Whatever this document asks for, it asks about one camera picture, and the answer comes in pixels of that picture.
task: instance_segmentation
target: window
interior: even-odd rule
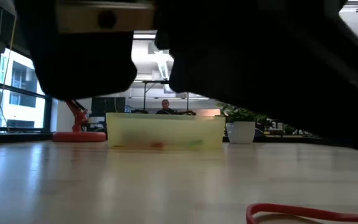
[[[5,49],[0,59],[0,83],[44,95],[31,59],[12,51],[8,64],[8,57],[9,49]]]
[[[1,100],[0,127],[43,128],[44,112],[45,99],[4,90]]]

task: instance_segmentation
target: man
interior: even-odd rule
[[[169,101],[168,100],[161,101],[161,106],[162,106],[162,110],[157,111],[156,114],[177,114],[176,111],[174,111],[173,109],[169,108]]]

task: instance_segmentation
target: potted plant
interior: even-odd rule
[[[265,116],[226,103],[218,103],[217,105],[222,107],[221,116],[226,117],[226,130],[230,142],[236,144],[252,143],[255,136],[255,122],[264,120]]]

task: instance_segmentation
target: window frame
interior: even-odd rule
[[[43,98],[45,99],[45,107],[44,107],[44,125],[43,128],[9,128],[9,130],[12,131],[35,131],[35,132],[41,132],[41,133],[50,133],[50,117],[52,113],[52,97],[49,95],[41,95],[38,93],[34,93],[32,91],[23,90],[20,88],[16,88],[9,85],[3,85],[0,83],[0,88],[3,88],[4,90],[9,90],[14,93],[21,93],[24,95],[34,96],[37,98]],[[0,127],[0,131],[7,131],[7,128]]]

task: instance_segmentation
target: red base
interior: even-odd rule
[[[58,132],[53,134],[55,142],[103,142],[106,134],[98,132]]]

